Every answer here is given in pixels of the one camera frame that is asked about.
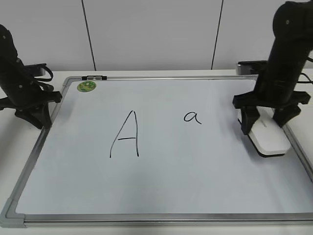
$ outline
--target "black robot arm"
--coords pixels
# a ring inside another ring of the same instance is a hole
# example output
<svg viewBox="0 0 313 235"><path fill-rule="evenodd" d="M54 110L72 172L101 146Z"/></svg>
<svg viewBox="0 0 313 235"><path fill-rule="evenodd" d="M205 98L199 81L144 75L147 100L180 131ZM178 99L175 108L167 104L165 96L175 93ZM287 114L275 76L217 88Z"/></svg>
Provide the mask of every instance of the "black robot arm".
<svg viewBox="0 0 313 235"><path fill-rule="evenodd" d="M275 41L254 90L233 99L234 107L241 109L245 135L260 117L256 106L274 108L273 119L282 127L300 114L298 104L311 98L294 87L313 49L313 2L287 1L275 13L273 32Z"/></svg>
<svg viewBox="0 0 313 235"><path fill-rule="evenodd" d="M48 103L59 103L62 99L60 92L53 91L53 86L34 77L33 72L42 68L53 75L45 64L24 66L10 31L0 24L0 87L7 95L0 99L0 110L16 109L15 116L39 129L51 126Z"/></svg>

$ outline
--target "whiteboard frame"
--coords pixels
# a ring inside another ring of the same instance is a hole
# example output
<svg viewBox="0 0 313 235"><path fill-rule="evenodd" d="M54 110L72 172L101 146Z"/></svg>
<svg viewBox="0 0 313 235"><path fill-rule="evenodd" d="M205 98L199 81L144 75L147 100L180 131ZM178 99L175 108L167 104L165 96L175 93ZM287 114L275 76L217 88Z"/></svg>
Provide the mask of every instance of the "whiteboard frame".
<svg viewBox="0 0 313 235"><path fill-rule="evenodd" d="M214 79L256 79L255 75L245 76L123 76L108 77L107 80L214 80ZM51 115L55 120L69 86L74 81L83 81L82 76L68 77L63 84L62 101ZM313 182L313 167L299 142L288 125L284 131L295 149L309 178ZM313 224L313 212L307 213L198 213L198 214L20 214L16 207L26 182L40 155L50 129L42 129L32 152L19 176L19 179L7 199L0 214L0 224L6 228L25 228L31 226L147 226L147 225L281 225Z"/></svg>

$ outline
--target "white table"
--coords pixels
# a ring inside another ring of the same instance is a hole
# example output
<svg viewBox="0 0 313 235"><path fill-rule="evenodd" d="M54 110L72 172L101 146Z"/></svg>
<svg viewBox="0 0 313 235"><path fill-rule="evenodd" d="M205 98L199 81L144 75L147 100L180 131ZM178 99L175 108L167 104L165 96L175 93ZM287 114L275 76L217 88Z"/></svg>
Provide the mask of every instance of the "white table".
<svg viewBox="0 0 313 235"><path fill-rule="evenodd" d="M313 70L305 70L310 76ZM176 71L59 71L54 72L52 84L60 90L65 78L73 75L107 76L171 76L171 75L234 75L234 70L176 70ZM313 93L310 84L299 84L299 91ZM313 156L313 106L302 106L302 114L290 122L290 126L308 156ZM40 131L31 124L14 117L14 111L5 109L0 112L0 208L7 198L22 171L22 168L35 144ZM0 234L312 234L312 226L207 226L207 227L102 227L102 228L27 228L3 229Z"/></svg>

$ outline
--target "whiteboard eraser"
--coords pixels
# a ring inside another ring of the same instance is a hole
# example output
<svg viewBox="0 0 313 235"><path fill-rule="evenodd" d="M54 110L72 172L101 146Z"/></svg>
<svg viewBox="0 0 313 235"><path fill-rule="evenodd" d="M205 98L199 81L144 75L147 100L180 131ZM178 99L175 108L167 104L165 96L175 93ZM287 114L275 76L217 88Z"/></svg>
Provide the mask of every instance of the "whiteboard eraser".
<svg viewBox="0 0 313 235"><path fill-rule="evenodd" d="M249 132L250 140L262 157L283 156L291 147L285 132L273 120L271 108L257 107L257 109L260 117ZM238 112L238 120L241 123L240 110Z"/></svg>

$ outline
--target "green sticker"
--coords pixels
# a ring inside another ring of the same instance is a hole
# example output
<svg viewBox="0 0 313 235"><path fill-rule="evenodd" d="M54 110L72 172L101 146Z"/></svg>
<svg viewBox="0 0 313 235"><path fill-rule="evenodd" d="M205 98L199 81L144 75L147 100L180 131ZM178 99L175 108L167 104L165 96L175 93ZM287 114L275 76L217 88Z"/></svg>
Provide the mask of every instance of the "green sticker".
<svg viewBox="0 0 313 235"><path fill-rule="evenodd" d="M91 92L96 88L96 86L97 85L95 82L85 81L77 86L77 90L79 90L80 92Z"/></svg>

